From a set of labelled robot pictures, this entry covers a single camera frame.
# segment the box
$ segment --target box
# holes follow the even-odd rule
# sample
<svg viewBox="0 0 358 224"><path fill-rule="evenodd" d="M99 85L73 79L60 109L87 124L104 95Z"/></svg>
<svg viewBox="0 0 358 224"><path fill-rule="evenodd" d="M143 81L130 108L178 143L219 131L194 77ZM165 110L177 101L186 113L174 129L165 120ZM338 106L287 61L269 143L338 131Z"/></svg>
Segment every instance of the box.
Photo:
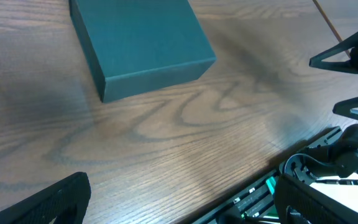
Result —
<svg viewBox="0 0 358 224"><path fill-rule="evenodd" d="M102 102L198 79L216 60L187 0L70 0Z"/></svg>

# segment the brown table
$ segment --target brown table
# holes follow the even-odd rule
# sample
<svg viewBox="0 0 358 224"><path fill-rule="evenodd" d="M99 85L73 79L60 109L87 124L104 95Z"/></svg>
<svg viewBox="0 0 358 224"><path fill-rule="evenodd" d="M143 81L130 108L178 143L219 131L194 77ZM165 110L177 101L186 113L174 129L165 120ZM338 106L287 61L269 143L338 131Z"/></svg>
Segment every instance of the brown table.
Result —
<svg viewBox="0 0 358 224"><path fill-rule="evenodd" d="M312 1L191 5L213 67L104 105L68 1L0 0L0 210L84 171L85 223L178 222L297 141L353 123L331 110L358 96L358 76L308 67L337 44Z"/></svg>

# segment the wooden tabletop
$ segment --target wooden tabletop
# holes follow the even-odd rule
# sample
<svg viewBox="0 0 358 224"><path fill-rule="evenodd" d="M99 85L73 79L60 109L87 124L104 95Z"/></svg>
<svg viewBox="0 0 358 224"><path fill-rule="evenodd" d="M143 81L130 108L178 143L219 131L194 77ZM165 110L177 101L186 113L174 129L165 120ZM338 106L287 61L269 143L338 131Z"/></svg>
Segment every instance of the wooden tabletop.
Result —
<svg viewBox="0 0 358 224"><path fill-rule="evenodd" d="M179 222L297 141L353 122L331 111L358 96L358 75L308 66L337 44L312 1L191 5L217 62L102 104L68 1L0 0L0 210L83 171L85 223Z"/></svg>

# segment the box side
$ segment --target box side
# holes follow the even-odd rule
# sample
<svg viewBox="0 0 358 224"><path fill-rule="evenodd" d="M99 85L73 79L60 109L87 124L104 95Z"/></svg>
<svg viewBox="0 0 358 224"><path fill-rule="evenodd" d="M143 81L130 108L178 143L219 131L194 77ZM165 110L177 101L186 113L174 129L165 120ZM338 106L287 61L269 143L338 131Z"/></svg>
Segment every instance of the box side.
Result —
<svg viewBox="0 0 358 224"><path fill-rule="evenodd" d="M198 79L215 58L106 79L103 103Z"/></svg>
<svg viewBox="0 0 358 224"><path fill-rule="evenodd" d="M70 5L71 20L73 21L73 25L76 30L78 39L80 40L80 44L85 54L86 61L88 62L88 66L91 71L93 81L99 93L99 97L101 101L103 101L104 89L106 87L106 79L104 77L99 60L94 51L88 31L86 30L86 27L84 25L81 12L77 5L77 1L69 0L69 5Z"/></svg>

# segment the green box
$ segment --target green box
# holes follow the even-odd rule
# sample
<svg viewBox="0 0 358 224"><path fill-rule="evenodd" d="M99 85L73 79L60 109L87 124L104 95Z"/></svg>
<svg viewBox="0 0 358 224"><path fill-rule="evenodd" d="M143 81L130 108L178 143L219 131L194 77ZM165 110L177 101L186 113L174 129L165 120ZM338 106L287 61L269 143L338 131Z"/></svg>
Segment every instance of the green box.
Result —
<svg viewBox="0 0 358 224"><path fill-rule="evenodd" d="M198 79L216 60L187 0L70 0L102 102Z"/></svg>

